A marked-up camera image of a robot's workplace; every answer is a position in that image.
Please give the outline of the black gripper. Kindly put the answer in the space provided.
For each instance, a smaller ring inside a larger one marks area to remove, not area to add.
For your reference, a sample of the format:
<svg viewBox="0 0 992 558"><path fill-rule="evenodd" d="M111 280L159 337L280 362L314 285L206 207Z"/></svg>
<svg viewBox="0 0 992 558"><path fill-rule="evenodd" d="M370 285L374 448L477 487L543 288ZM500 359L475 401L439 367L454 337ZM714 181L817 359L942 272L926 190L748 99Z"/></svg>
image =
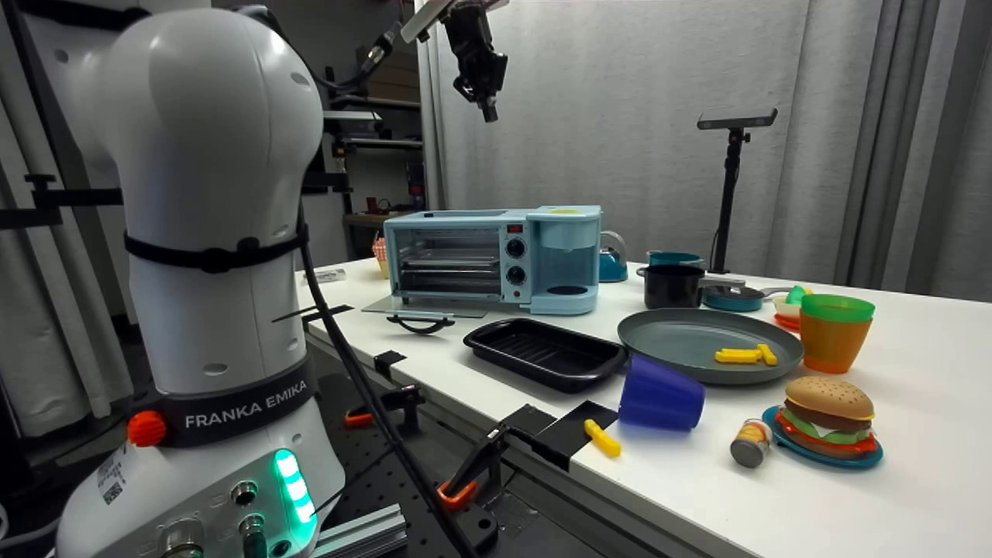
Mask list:
<svg viewBox="0 0 992 558"><path fill-rule="evenodd" d="M452 3L443 15L459 75L452 86L477 106L492 106L509 59L492 48L488 19L481 3Z"/></svg>

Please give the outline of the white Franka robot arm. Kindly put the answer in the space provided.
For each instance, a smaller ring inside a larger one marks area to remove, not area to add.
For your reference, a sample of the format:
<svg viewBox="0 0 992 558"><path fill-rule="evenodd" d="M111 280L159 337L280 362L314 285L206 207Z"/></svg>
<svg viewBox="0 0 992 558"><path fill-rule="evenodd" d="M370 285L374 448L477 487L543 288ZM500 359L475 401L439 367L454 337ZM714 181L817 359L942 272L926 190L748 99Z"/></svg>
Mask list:
<svg viewBox="0 0 992 558"><path fill-rule="evenodd" d="M209 5L153 13L83 59L95 152L125 198L153 401L71 496L58 558L301 558L344 469L296 319L310 69L280 31Z"/></svg>

